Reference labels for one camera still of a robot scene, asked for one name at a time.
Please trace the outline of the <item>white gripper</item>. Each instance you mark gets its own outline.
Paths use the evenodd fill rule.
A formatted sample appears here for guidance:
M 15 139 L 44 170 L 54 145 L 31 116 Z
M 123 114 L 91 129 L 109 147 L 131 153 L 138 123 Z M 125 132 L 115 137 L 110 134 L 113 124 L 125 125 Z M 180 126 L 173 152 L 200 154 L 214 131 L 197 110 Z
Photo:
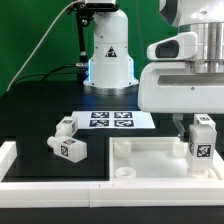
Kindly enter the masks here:
M 187 62 L 155 62 L 142 71 L 138 107 L 144 112 L 174 113 L 183 137 L 180 113 L 224 114 L 224 74 L 194 74 Z

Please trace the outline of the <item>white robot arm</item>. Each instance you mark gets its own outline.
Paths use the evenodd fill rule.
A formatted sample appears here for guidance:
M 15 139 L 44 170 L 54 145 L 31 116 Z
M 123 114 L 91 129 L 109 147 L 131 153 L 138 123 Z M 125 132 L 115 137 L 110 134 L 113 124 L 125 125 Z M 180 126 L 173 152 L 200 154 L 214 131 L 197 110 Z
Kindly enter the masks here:
M 139 79 L 128 54 L 128 18 L 116 0 L 84 4 L 96 12 L 86 90 L 136 88 L 144 112 L 224 114 L 224 0 L 159 0 L 159 14 L 178 34 L 148 46 L 151 62 Z

